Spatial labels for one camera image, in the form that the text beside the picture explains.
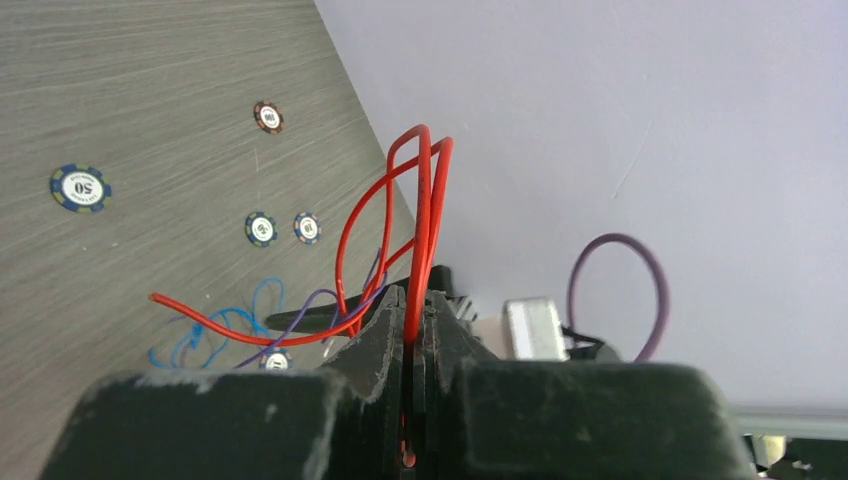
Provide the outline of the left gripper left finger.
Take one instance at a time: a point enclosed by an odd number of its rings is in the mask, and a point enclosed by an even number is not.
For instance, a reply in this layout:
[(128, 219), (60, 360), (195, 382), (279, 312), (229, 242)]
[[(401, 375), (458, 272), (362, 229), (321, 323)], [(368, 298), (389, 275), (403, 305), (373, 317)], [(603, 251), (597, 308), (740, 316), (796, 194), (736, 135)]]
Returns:
[(45, 479), (397, 479), (401, 288), (315, 369), (153, 370), (81, 397)]

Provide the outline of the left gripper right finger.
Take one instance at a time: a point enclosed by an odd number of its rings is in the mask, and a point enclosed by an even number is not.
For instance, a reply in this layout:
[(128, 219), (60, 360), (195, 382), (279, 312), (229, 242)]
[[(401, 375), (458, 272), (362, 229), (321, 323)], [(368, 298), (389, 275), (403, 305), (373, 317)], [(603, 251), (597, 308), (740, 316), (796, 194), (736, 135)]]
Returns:
[(751, 479), (726, 402), (682, 365), (509, 361), (429, 295), (428, 471), (436, 479)]

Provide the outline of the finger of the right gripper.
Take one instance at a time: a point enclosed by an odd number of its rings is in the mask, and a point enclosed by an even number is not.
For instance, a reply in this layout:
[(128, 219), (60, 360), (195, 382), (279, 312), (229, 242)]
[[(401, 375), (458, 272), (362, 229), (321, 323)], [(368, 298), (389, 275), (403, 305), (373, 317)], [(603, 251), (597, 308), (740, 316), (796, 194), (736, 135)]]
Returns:
[[(367, 324), (377, 310), (382, 298), (390, 286), (399, 286), (403, 291), (406, 291), (409, 286), (409, 278), (404, 277), (400, 280), (393, 281), (387, 284), (375, 297), (366, 310), (362, 321)], [(428, 289), (432, 291), (443, 292), (448, 300), (454, 298), (454, 282), (453, 271), (446, 265), (434, 265), (430, 270), (428, 280)], [(295, 333), (319, 333), (330, 327), (333, 315), (336, 311), (337, 304), (328, 304), (316, 307), (309, 307), (301, 321), (294, 328)], [(285, 331), (297, 319), (300, 313), (299, 309), (275, 313), (267, 316), (264, 320), (264, 326), (270, 330)]]

